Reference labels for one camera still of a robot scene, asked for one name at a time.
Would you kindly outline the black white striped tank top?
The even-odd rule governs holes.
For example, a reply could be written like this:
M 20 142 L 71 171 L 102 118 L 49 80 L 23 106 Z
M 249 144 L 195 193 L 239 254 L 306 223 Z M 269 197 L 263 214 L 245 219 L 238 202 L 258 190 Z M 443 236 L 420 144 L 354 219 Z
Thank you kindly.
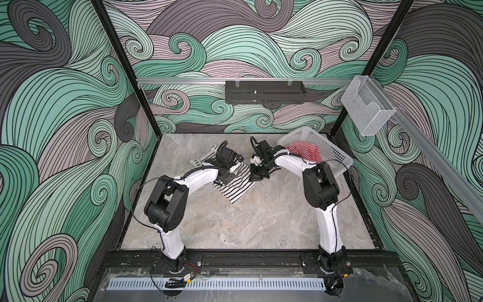
M 189 162 L 194 167 L 200 167 L 205 164 L 205 160 L 214 156 L 218 146 L 214 144 L 210 151 L 205 155 L 201 156 L 197 159 L 191 159 Z M 244 163 L 244 167 L 238 177 L 236 177 L 230 184 L 228 185 L 217 185 L 214 182 L 212 185 L 230 202 L 234 203 L 239 200 L 242 195 L 244 195 L 254 184 L 253 182 L 249 181 L 250 177 L 250 167 Z

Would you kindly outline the red white striped tank top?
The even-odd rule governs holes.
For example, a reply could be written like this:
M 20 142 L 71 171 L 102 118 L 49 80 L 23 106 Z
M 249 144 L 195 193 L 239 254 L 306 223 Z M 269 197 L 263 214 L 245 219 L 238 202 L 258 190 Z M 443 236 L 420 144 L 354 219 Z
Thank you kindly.
M 301 155 L 302 158 L 310 162 L 322 162 L 319 147 L 309 142 L 294 142 L 286 146 L 290 153 Z

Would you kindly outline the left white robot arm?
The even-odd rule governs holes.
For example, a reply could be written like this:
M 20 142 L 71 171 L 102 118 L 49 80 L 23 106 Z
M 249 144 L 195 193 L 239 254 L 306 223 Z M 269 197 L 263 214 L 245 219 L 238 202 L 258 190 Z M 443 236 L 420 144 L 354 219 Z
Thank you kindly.
M 201 187 L 216 182 L 228 184 L 238 175 L 244 158 L 227 147 L 224 141 L 215 157 L 179 177 L 160 177 L 146 202 L 144 214 L 160 235 L 161 253 L 168 266 L 181 270 L 186 260 L 186 246 L 181 239 L 181 224 L 189 195 Z

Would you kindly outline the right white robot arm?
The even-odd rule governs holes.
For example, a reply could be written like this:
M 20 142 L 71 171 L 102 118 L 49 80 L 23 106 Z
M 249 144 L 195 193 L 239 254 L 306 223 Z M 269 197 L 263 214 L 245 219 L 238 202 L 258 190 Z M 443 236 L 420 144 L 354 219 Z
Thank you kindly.
M 325 269 L 335 266 L 345 256 L 336 219 L 340 189 L 328 161 L 321 158 L 319 147 L 308 142 L 272 147 L 265 140 L 258 142 L 254 137 L 250 137 L 250 144 L 254 150 L 250 158 L 251 182 L 269 179 L 270 174 L 279 169 L 286 169 L 302 179 L 304 197 L 316 211 L 320 262 Z

